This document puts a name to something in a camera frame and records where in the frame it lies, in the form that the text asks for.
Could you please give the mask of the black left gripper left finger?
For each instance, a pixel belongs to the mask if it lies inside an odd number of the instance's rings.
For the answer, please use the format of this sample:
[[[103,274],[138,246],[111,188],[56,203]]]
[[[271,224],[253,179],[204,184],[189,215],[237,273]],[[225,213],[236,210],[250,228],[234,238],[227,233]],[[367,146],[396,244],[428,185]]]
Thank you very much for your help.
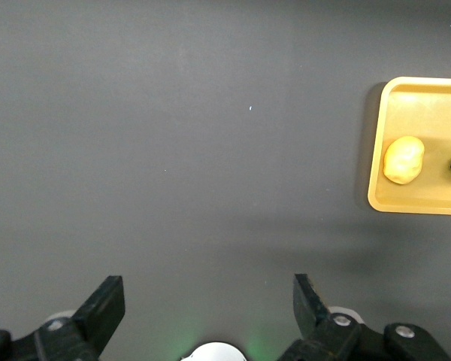
[[[108,276],[71,316],[16,340],[0,329],[0,360],[100,360],[125,312],[123,278]]]

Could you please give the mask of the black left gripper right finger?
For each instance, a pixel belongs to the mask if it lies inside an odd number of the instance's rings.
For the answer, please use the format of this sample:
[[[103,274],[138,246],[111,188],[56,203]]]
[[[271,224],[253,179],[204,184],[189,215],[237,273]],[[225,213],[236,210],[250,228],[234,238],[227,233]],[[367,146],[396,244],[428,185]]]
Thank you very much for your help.
[[[425,329],[390,323],[379,333],[357,316],[327,308],[306,274],[296,274],[293,311],[301,338],[280,360],[450,360]]]

